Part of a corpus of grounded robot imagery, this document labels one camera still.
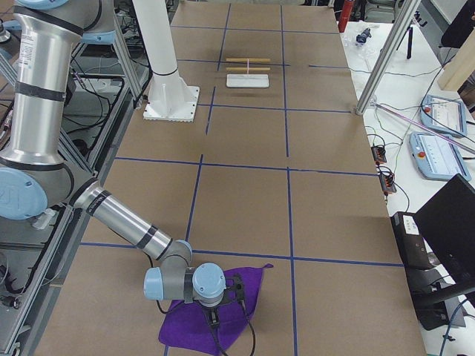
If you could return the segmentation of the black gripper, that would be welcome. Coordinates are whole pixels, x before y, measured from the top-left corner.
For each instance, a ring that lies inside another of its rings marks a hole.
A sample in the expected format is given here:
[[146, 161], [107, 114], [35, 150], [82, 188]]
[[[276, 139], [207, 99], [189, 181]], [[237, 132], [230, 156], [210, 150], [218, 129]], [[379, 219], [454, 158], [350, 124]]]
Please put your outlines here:
[[224, 293], [221, 293], [217, 297], [205, 298], [200, 300], [200, 305], [203, 309], [204, 316], [207, 323], [219, 323], [218, 308], [223, 301]]

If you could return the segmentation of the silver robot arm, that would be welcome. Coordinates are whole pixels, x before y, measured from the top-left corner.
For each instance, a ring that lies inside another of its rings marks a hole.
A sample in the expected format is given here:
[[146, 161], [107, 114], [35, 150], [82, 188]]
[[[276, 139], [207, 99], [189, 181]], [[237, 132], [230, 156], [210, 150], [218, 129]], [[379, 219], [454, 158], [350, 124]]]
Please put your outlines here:
[[22, 27], [10, 141], [1, 151], [1, 215], [35, 217], [58, 203], [81, 208], [160, 262], [145, 274], [150, 300], [181, 300], [213, 309], [225, 295], [220, 266], [191, 266], [191, 246], [135, 214], [87, 171], [59, 155], [73, 45], [85, 36], [114, 39], [111, 1], [18, 1]]

